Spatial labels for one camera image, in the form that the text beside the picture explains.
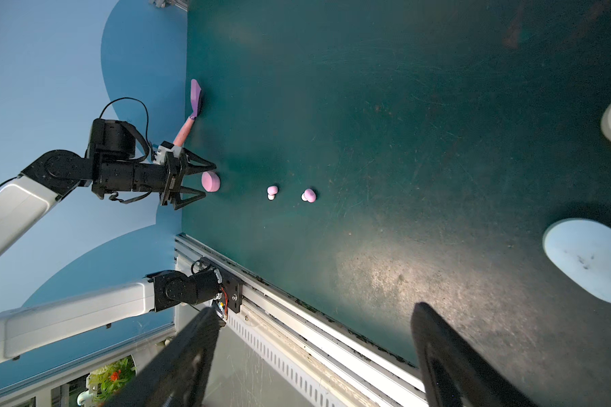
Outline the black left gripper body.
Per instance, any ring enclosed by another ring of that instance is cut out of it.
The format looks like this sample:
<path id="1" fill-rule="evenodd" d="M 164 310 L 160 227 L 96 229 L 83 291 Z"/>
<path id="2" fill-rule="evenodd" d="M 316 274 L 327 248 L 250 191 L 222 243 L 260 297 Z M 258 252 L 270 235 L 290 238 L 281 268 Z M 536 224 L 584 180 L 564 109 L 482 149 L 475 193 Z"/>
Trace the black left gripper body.
<path id="1" fill-rule="evenodd" d="M 170 158 L 166 164 L 163 165 L 166 170 L 166 181 L 165 186 L 160 193 L 161 206 L 172 205 L 172 193 L 178 191 L 182 186 L 183 178 L 185 176 L 185 161 L 183 153 L 179 159 Z"/>

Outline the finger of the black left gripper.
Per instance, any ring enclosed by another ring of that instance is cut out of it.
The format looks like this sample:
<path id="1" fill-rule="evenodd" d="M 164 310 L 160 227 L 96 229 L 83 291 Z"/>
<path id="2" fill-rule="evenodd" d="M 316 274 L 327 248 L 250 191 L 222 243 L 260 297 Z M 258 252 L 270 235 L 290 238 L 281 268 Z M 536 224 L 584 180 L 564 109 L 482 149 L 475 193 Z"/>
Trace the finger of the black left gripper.
<path id="1" fill-rule="evenodd" d="M 198 189 L 180 187 L 172 193 L 172 206 L 174 210 L 181 210 L 206 197 L 206 193 Z"/>
<path id="2" fill-rule="evenodd" d="M 217 169 L 216 164 L 201 158 L 188 149 L 183 149 L 183 156 L 185 161 L 185 174 L 187 176 L 207 171 L 215 171 L 215 169 Z"/>

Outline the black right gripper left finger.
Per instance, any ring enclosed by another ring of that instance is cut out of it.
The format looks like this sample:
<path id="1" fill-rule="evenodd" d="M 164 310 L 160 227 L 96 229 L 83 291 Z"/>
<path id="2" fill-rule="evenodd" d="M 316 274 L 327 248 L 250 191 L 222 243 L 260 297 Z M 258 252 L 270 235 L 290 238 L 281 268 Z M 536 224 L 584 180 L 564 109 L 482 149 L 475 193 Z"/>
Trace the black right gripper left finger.
<path id="1" fill-rule="evenodd" d="M 220 319 L 207 307 L 107 406 L 200 406 L 210 376 Z"/>

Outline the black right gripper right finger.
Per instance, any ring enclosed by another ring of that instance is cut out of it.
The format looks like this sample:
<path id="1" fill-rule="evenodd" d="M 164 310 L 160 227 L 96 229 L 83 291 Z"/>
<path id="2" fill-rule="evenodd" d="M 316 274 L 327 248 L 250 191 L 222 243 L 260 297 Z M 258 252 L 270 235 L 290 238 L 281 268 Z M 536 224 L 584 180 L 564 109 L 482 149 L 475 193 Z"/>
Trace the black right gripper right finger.
<path id="1" fill-rule="evenodd" d="M 430 305 L 411 317 L 424 392 L 430 406 L 533 406 Z"/>

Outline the light blue earbud charging case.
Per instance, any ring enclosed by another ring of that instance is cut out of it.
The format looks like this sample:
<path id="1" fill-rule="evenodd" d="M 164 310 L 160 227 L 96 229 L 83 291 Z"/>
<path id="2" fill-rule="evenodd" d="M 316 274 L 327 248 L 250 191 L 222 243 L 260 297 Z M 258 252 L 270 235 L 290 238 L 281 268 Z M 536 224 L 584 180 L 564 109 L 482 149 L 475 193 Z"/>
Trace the light blue earbud charging case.
<path id="1" fill-rule="evenodd" d="M 610 227 L 595 220 L 559 220 L 544 232 L 542 248 L 570 280 L 611 304 Z"/>

